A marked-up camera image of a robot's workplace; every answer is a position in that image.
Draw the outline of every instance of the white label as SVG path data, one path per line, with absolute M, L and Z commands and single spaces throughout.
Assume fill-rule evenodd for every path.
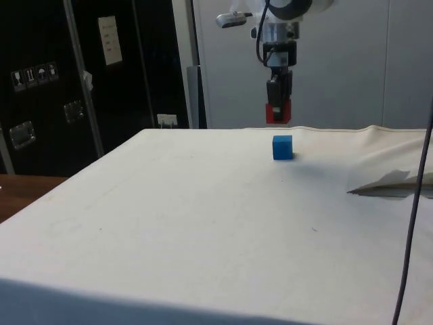
M 117 34 L 116 17 L 98 18 L 99 31 L 101 33 L 102 47 L 106 57 L 106 65 L 122 62 L 119 36 Z

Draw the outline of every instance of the black wire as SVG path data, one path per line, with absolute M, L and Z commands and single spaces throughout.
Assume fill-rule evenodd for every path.
M 270 4 L 271 4 L 271 0 L 266 0 L 265 8 L 263 10 L 262 18 L 260 19 L 260 24 L 258 25 L 258 31 L 257 31 L 256 54 L 257 54 L 258 60 L 262 63 L 263 63 L 263 59 L 262 59 L 262 56 L 260 54 L 260 39 L 262 37 L 263 24 L 265 23 L 266 13 L 268 12 Z
M 417 219 L 419 196 L 421 195 L 422 181 L 424 178 L 424 169 L 426 167 L 427 153 L 428 153 L 428 147 L 430 145 L 430 138 L 432 136 L 432 129 L 433 129 L 433 102 L 432 102 L 432 107 L 430 109 L 430 120 L 429 120 L 429 125 L 427 127 L 427 132 L 426 132 L 426 140 L 424 142 L 424 147 L 423 147 L 422 156 L 421 156 L 421 162 L 419 164 L 417 185 L 416 185 L 416 189 L 415 189 L 415 197 L 413 198 L 411 220 L 409 222 L 409 230 L 407 232 L 405 262 L 403 264 L 403 274 L 401 276 L 400 291 L 398 292 L 398 299 L 397 299 L 397 304 L 395 307 L 394 318 L 392 319 L 392 325 L 398 324 L 398 318 L 400 317 L 401 306 L 403 304 L 403 298 L 405 296 L 407 274 L 409 273 L 409 262 L 411 259 L 413 231 L 415 229 L 415 221 Z

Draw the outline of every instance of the white table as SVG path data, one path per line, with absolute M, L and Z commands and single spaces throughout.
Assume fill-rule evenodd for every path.
M 295 161 L 272 159 L 283 134 Z M 423 136 L 143 131 L 0 225 L 0 324 L 390 324 L 411 198 L 346 192 Z M 432 216 L 401 324 L 433 320 Z

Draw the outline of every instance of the metal frame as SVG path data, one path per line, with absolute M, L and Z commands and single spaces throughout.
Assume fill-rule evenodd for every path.
M 145 84 L 144 87 L 147 94 L 147 104 L 149 106 L 150 116 L 152 118 L 152 127 L 155 128 L 155 115 L 154 115 L 154 109 L 152 108 L 149 82 L 147 79 L 147 70 L 144 62 L 143 43 L 141 42 L 141 36 L 140 36 L 140 27 L 138 23 L 138 15 L 137 15 L 137 5 L 135 4 L 135 0 L 131 0 L 131 3 L 133 8 L 133 14 L 134 14 L 135 32 L 137 33 L 138 46 L 140 50 L 141 69 L 143 70 L 144 84 Z
M 1 128 L 1 123 L 0 123 L 0 155 L 3 159 L 3 163 L 5 164 L 6 172 L 10 175 L 15 175 L 14 164 L 12 163 L 9 150 L 7 149 L 7 144 L 5 141 L 5 136 L 3 134 L 3 129 Z
M 72 8 L 71 0 L 63 0 L 63 6 L 66 13 L 66 19 L 68 20 L 68 27 L 70 38 L 72 41 L 72 47 L 74 49 L 74 56 L 76 61 L 76 67 L 78 68 L 78 73 L 80 74 L 81 89 L 83 90 L 83 96 L 85 99 L 87 114 L 89 115 L 89 122 L 93 134 L 93 141 L 95 143 L 95 148 L 98 158 L 104 155 L 104 147 L 102 146 L 101 135 L 99 133 L 99 127 L 97 124 L 95 107 L 93 105 L 92 97 L 90 91 L 87 89 L 82 73 L 86 71 L 86 66 L 83 59 L 83 53 L 81 51 L 80 39 L 78 37 L 78 31 L 76 29 L 74 10 Z
M 189 127 L 193 127 L 193 112 L 190 98 L 190 84 L 188 82 L 188 69 L 199 64 L 196 47 L 196 34 L 194 32 L 193 7 L 191 0 L 172 0 L 173 16 L 175 18 L 177 47 L 182 67 L 183 90 L 187 104 Z

